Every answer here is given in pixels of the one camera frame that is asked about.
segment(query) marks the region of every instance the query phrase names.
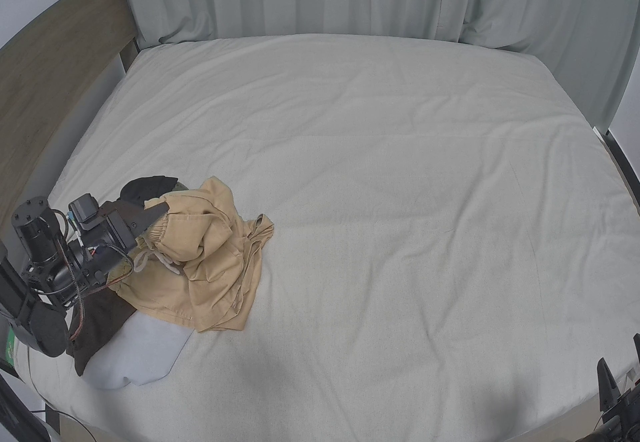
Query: brown fabric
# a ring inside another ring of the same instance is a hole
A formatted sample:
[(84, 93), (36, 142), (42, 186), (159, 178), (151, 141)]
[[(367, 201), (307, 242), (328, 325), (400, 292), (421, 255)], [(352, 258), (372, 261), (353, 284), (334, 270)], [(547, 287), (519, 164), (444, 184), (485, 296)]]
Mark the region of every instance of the brown fabric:
[[(149, 248), (183, 270), (177, 275), (154, 256), (145, 268), (112, 286), (136, 309), (198, 332), (244, 329), (262, 270), (262, 247), (273, 224), (260, 215), (244, 222), (229, 188), (212, 177), (197, 190), (173, 191), (145, 202), (166, 202), (169, 211), (143, 238), (133, 258)], [(128, 270), (121, 265), (110, 279)]]
[[(82, 376), (89, 359), (96, 354), (124, 325), (136, 309), (110, 289), (103, 289), (84, 299), (83, 327), (74, 341), (69, 342), (67, 354), (75, 360), (76, 373)], [(76, 305), (69, 333), (74, 333), (80, 322)]]

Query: bed frame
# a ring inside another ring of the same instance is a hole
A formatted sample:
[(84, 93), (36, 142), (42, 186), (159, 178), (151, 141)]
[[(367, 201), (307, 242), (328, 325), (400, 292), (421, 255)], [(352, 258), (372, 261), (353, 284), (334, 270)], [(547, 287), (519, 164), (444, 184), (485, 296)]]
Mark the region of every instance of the bed frame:
[(59, 0), (0, 49), (0, 226), (63, 120), (120, 54), (138, 47), (127, 0)]

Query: white bed sheet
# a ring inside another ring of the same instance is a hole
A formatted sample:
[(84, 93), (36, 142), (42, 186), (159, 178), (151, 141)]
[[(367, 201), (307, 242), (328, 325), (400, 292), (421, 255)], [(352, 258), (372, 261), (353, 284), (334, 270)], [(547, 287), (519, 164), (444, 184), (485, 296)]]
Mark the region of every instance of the white bed sheet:
[(93, 390), (17, 347), (53, 406), (136, 441), (505, 439), (636, 357), (640, 217), (537, 59), (298, 35), (144, 51), (51, 199), (210, 175), (267, 214), (243, 332), (162, 380)]

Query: pile of clothes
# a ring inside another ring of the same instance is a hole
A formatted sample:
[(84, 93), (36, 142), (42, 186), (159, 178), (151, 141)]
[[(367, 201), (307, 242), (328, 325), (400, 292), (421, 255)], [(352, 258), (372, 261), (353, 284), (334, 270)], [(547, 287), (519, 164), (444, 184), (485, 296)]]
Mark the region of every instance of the pile of clothes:
[(261, 214), (243, 221), (230, 189), (212, 177), (196, 190), (177, 178), (129, 182), (120, 199), (169, 210), (111, 270), (110, 288), (74, 308), (67, 353), (76, 373), (96, 388), (120, 388), (166, 376), (193, 333), (242, 330), (260, 282), (262, 247), (273, 224)]

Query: green tag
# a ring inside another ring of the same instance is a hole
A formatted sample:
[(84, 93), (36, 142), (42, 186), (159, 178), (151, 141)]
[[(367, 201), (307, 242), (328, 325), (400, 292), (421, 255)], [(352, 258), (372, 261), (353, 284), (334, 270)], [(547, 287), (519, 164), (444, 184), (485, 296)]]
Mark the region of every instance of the green tag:
[(6, 349), (4, 350), (4, 359), (13, 365), (13, 346), (15, 344), (15, 334), (13, 334), (13, 329), (9, 328), (9, 335), (6, 338)]

